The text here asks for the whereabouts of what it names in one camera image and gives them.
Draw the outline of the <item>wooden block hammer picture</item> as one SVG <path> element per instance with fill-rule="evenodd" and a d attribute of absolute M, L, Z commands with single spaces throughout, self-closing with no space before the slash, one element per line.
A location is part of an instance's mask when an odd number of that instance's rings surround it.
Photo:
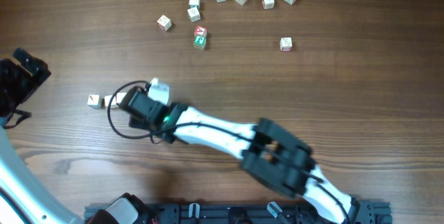
<path fill-rule="evenodd" d="M 102 108 L 103 99 L 98 94 L 88 96 L 87 105 L 92 108 Z"/>

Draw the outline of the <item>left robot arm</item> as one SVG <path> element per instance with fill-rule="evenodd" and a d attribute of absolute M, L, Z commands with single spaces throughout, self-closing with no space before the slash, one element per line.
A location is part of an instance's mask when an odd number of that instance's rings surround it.
<path fill-rule="evenodd" d="M 51 75 L 48 64 L 23 48 L 1 61 L 1 209 L 11 209 L 11 216 L 1 212 L 2 223 L 154 223 L 156 215 L 139 198 L 125 193 L 109 207 L 83 220 L 62 205 L 28 169 L 7 136 L 7 129 L 17 127 L 32 116 L 18 110 Z"/>

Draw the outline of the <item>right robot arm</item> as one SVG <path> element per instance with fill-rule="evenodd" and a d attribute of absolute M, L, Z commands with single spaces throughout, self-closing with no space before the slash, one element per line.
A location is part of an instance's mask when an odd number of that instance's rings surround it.
<path fill-rule="evenodd" d="M 301 196 L 318 215 L 333 223 L 353 223 L 359 203 L 339 191 L 312 158 L 312 149 L 269 119 L 256 124 L 233 123 L 196 108 L 169 103 L 167 89 L 134 86 L 118 95 L 117 105 L 130 115 L 130 127 L 149 138 L 207 146 L 239 160 L 256 181 L 288 198 Z"/>

